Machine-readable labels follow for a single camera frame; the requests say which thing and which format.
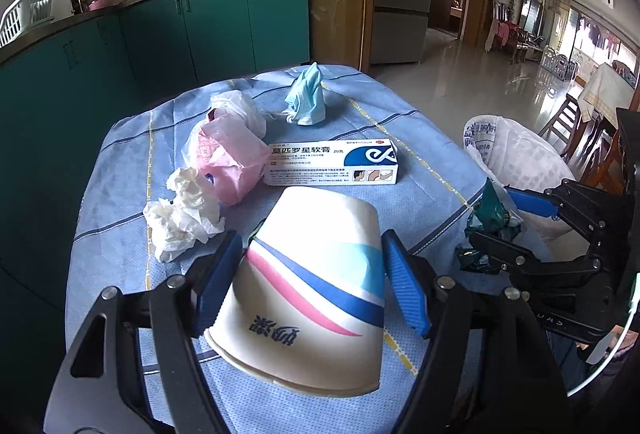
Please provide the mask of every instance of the light blue face mask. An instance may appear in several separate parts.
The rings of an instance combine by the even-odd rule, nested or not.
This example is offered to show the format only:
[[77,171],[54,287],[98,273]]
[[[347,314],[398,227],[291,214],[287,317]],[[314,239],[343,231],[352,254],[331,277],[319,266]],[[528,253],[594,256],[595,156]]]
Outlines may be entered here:
[[321,82],[322,73],[316,62],[300,73],[285,98],[289,109],[281,113],[286,116],[287,122],[313,125],[324,120],[326,113]]

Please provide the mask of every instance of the blue gripper pad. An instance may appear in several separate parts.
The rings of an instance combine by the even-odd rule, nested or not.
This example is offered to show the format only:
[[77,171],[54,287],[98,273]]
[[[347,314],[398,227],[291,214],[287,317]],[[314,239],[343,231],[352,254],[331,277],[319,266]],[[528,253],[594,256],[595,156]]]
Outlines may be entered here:
[[426,336],[431,327],[427,315],[427,298],[408,262],[409,254],[393,230],[382,234],[382,256],[386,276],[394,289],[404,320],[420,336]]
[[189,268],[186,277],[194,311],[191,336],[199,337],[218,318],[241,259],[242,237],[229,230],[215,253],[197,258]]
[[542,194],[536,195],[534,192],[505,187],[507,193],[516,205],[518,210],[523,210],[529,214],[535,214],[543,218],[555,218],[558,216],[556,206],[543,197]]

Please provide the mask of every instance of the countertop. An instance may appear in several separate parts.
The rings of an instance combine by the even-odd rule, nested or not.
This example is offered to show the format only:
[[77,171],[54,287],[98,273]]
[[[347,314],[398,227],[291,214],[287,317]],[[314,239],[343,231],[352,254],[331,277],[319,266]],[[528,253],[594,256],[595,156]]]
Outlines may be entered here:
[[9,42],[6,46],[0,48],[0,67],[2,67],[5,62],[14,58],[16,55],[19,55],[25,49],[30,48],[34,44],[37,44],[41,40],[51,37],[56,33],[60,33],[73,26],[82,24],[83,22],[97,19],[99,17],[104,17],[105,15],[117,12],[118,10],[128,8],[129,6],[133,6],[134,4],[144,1],[146,0],[124,0],[116,6],[109,6],[108,8],[102,8],[101,10],[88,11],[86,13],[81,13],[80,15],[75,15],[73,17],[55,20],[50,24],[46,24],[33,31],[28,32],[25,35],[21,35],[16,40]]

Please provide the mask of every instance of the white charging connector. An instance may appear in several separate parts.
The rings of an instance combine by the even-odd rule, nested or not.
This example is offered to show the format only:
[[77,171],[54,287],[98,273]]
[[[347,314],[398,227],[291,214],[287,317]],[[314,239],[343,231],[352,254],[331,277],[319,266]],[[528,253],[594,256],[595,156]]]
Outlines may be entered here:
[[572,390],[570,390],[567,393],[567,396],[572,396],[576,392],[583,390],[587,385],[589,385],[593,380],[595,380],[598,377],[598,375],[602,372],[602,370],[605,367],[607,367],[607,364],[613,359],[613,356],[618,352],[620,346],[622,345],[622,342],[626,337],[627,332],[629,331],[629,328],[631,327],[631,322],[634,319],[634,315],[636,314],[636,311],[638,311],[638,302],[640,302],[640,273],[636,273],[636,280],[634,281],[634,285],[631,289],[631,300],[629,301],[629,318],[626,320],[625,327],[624,329],[622,329],[622,333],[618,337],[618,341],[616,342],[616,345],[613,346],[613,349],[609,353],[609,356],[604,359],[604,361],[600,364],[600,366],[595,371],[593,371],[584,382],[578,385],[578,387],[572,388]]

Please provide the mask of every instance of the tablecloth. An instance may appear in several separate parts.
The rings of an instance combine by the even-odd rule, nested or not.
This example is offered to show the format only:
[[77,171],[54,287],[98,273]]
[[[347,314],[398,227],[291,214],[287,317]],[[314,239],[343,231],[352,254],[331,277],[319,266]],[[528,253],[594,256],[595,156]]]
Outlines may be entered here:
[[582,120],[588,122],[593,116],[593,109],[597,109],[614,127],[618,128],[616,107],[627,109],[633,96],[634,88],[611,66],[602,64],[578,96]]
[[[210,96],[242,90],[260,108],[280,111],[303,68],[216,82],[113,126],[79,213],[66,289],[67,345],[105,286],[119,286],[124,293],[149,289],[172,274],[185,273],[195,258],[215,251],[216,238],[197,243],[174,262],[160,263],[154,258],[142,216],[148,200],[174,197],[165,186],[167,177],[184,165],[180,150],[193,125],[208,112]],[[478,165],[414,107],[367,75],[345,66],[321,66],[321,71],[325,121],[302,127],[269,120],[264,141],[391,138],[398,147],[396,185],[328,189],[374,205],[381,232],[394,228],[409,251],[428,259],[438,274],[451,274],[468,289],[492,294],[508,286],[507,274],[463,272],[454,256],[456,245],[468,244],[463,235],[466,217],[486,179]],[[242,202],[222,208],[226,228],[237,230],[246,242],[283,189],[258,183]],[[516,242],[549,260],[546,246],[534,232],[520,234]],[[213,398],[233,433],[380,434],[390,432],[428,344],[404,322],[388,283],[384,337],[380,389],[340,399],[306,396],[257,380],[222,360],[202,337],[194,340],[194,347]],[[141,331],[140,345],[152,411],[171,423],[149,330]],[[481,332],[474,331],[463,386],[478,377],[480,346]]]

